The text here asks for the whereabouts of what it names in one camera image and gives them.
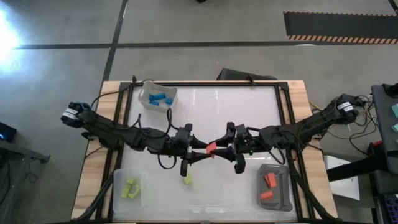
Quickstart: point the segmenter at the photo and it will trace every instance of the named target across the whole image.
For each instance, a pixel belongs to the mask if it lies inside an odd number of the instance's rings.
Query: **blue block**
[[[396,118],[398,118],[398,103],[394,106],[391,106]]]
[[[395,132],[398,133],[398,124],[394,125],[394,126],[392,127],[392,129],[393,129]]]
[[[149,103],[152,104],[152,105],[159,106],[159,102],[158,102],[158,101],[152,101],[152,100],[151,100]]]
[[[154,101],[154,100],[161,100],[166,98],[165,93],[158,93],[158,94],[149,94],[149,100]]]
[[[171,99],[170,97],[168,97],[168,98],[165,99],[165,102],[166,102],[168,105],[171,105],[171,104],[173,103],[173,99]]]

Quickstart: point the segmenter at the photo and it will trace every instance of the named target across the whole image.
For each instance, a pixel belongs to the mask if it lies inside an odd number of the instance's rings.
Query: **metal stand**
[[[3,204],[0,205],[2,208],[0,209],[0,223],[11,223],[11,210],[14,208],[18,191],[25,180],[25,175],[29,172],[29,164],[32,162],[32,159],[37,159],[40,163],[48,163],[50,156],[15,146],[6,141],[0,141],[0,153],[7,154],[9,157],[19,157],[22,159],[22,164],[14,178],[15,181],[11,184],[11,188]]]
[[[369,174],[376,170],[387,170],[386,158],[384,155],[375,155],[350,164],[328,169],[329,182],[356,177],[362,174]]]

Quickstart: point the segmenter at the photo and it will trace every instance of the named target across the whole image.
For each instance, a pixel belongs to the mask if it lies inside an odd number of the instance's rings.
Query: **plastic container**
[[[171,105],[167,104],[165,100],[157,100],[159,102],[159,106],[153,105],[149,103],[149,94],[158,94],[165,93],[166,98],[173,99],[173,103]],[[164,87],[161,85],[156,85],[152,82],[145,82],[142,86],[141,92],[139,93],[138,100],[142,103],[145,108],[156,110],[160,112],[167,112],[168,108],[173,109],[174,105],[177,101],[177,88],[176,87]]]
[[[118,169],[113,175],[113,211],[115,213],[123,213],[131,210],[137,210],[144,206],[145,197],[145,174],[142,172],[137,172],[134,169]],[[132,185],[131,193],[135,191],[135,185],[140,186],[139,193],[134,198],[122,198],[121,193],[124,186],[127,183],[128,178],[135,178],[135,182]]]
[[[270,189],[264,176],[273,173],[277,182],[277,186]],[[274,164],[263,164],[257,172],[257,202],[265,209],[289,212],[293,209],[289,197],[289,168]],[[263,192],[271,191],[274,196],[269,200],[261,200]]]

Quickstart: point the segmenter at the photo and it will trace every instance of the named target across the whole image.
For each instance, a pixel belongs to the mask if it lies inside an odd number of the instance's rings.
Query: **wooden table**
[[[242,82],[242,81],[206,81],[206,82]],[[303,80],[279,80],[279,81],[257,81],[257,82],[287,82],[289,84],[290,98],[296,122],[312,115]],[[101,94],[118,91],[120,83],[121,82],[104,82]],[[120,123],[122,123],[122,120],[124,118],[124,109],[126,107],[126,102],[127,102],[126,95],[127,92],[125,91],[122,99],[121,114],[119,117]],[[286,117],[286,123],[289,124],[290,123],[288,116],[289,114],[287,112],[283,91],[281,92],[281,95],[282,95],[282,105],[284,107],[284,113]],[[101,116],[113,119],[116,110],[117,98],[118,94],[106,95],[104,97],[101,97],[99,99],[98,109],[96,112]],[[315,140],[313,140],[311,144],[319,146],[318,141]],[[90,142],[86,153],[88,154],[91,151],[94,151],[95,149],[99,148],[99,146],[100,144],[98,141]],[[93,201],[96,194],[99,192],[101,186],[101,180],[103,177],[106,151],[107,151],[106,149],[101,149],[98,152],[90,155],[90,157],[88,157],[85,160],[83,164],[83,170],[81,172],[80,182],[76,193],[75,204],[73,206],[71,218],[79,217],[85,211],[87,206]],[[112,161],[113,163],[111,167],[114,167],[115,158],[116,156],[113,156],[113,161]],[[326,208],[326,210],[334,217],[337,217],[337,211],[335,203],[333,201],[333,196],[331,194],[331,189],[329,185],[328,176],[326,174],[322,153],[319,150],[316,150],[312,147],[307,147],[303,152],[303,159],[311,191],[314,193],[319,202]],[[303,215],[304,217],[308,217],[308,210],[305,202],[305,197],[300,189],[299,189],[299,194],[302,203]],[[110,195],[111,195],[111,189],[108,191],[105,197],[105,203],[103,207],[104,218],[108,213]]]

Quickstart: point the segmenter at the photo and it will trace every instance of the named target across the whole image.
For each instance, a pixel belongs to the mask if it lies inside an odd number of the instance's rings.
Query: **clear plastic bin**
[[[118,169],[113,175],[113,212],[123,213],[131,210],[137,210],[144,206],[145,197],[145,181],[142,172],[138,172],[134,169]],[[135,182],[132,185],[131,193],[135,191],[135,185],[140,186],[139,193],[134,198],[122,198],[121,193],[124,186],[127,184],[128,178],[135,178]]]
[[[150,104],[149,95],[155,95],[158,93],[165,93],[167,98],[173,99],[173,103],[168,105],[164,100],[157,100],[159,102],[159,106]],[[145,108],[166,113],[168,108],[174,108],[174,105],[177,101],[177,88],[156,85],[150,81],[146,81],[142,86],[141,92],[139,93],[138,100]]]

